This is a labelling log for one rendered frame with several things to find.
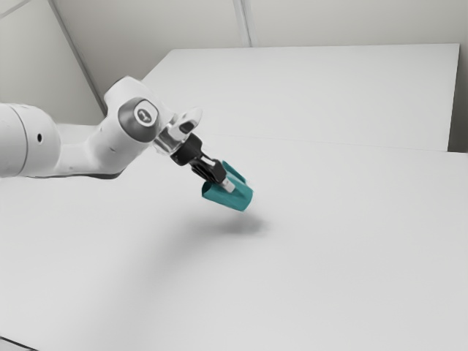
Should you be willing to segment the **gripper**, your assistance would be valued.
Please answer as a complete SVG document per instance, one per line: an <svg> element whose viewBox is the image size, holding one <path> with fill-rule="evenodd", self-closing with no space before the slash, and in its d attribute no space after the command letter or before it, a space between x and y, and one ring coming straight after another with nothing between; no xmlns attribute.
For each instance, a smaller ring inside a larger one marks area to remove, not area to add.
<svg viewBox="0 0 468 351"><path fill-rule="evenodd" d="M219 185L226 192L233 192L235 185L227 178L222 163L203 155L202 145L202 140L191 134L170 158L179 166L190 164L192 171L205 181Z"/></svg>

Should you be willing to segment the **teal faceted mug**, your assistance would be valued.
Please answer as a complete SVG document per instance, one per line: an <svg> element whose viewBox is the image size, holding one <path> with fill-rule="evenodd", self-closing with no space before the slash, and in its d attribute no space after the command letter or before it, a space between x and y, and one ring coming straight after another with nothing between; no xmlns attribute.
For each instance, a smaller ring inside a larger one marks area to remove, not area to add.
<svg viewBox="0 0 468 351"><path fill-rule="evenodd" d="M226 161L221 161L227 173L227 180L234 185L232 192L227 192L222 186L206 181L201 189L202 197L225 207L245 211L253 198L253 190L246 179Z"/></svg>

